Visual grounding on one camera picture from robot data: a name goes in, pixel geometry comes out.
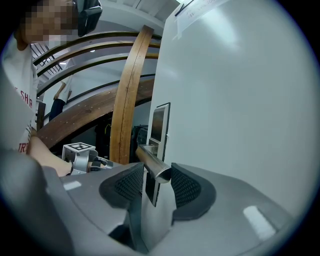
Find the white t-shirt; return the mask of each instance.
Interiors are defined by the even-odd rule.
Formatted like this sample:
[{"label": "white t-shirt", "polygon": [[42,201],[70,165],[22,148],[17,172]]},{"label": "white t-shirt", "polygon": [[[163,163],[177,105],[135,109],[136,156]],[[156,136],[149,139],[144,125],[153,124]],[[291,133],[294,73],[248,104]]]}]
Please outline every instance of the white t-shirt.
[{"label": "white t-shirt", "polygon": [[17,48],[17,40],[12,35],[8,40],[1,56],[1,65],[10,83],[14,86],[17,94],[25,102],[26,108],[31,108],[34,117],[24,130],[17,145],[12,145],[13,150],[26,153],[31,137],[31,128],[36,126],[36,98],[38,87],[37,68],[33,65],[31,45],[20,51]]},{"label": "white t-shirt", "polygon": [[71,89],[71,76],[65,78],[62,80],[65,83],[65,87],[63,90],[60,92],[58,99],[63,100],[65,103],[67,103],[68,100],[68,94]]}]

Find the person on staircase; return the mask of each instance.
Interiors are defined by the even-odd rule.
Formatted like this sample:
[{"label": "person on staircase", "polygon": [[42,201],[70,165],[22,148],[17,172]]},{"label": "person on staircase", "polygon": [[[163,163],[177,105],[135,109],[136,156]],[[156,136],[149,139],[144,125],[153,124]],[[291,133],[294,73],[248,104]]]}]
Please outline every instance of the person on staircase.
[{"label": "person on staircase", "polygon": [[53,97],[53,104],[50,111],[49,122],[63,111],[64,105],[67,103],[71,90],[71,76],[61,81],[62,85]]}]

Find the metal handle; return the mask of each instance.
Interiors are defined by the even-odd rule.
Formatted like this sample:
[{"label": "metal handle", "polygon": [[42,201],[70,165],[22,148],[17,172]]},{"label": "metal handle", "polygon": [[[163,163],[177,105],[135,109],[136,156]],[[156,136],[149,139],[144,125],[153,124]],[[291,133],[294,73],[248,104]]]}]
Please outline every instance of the metal handle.
[{"label": "metal handle", "polygon": [[152,145],[138,145],[135,154],[157,182],[168,183],[171,179],[171,167],[154,156],[151,153],[153,149]]}]

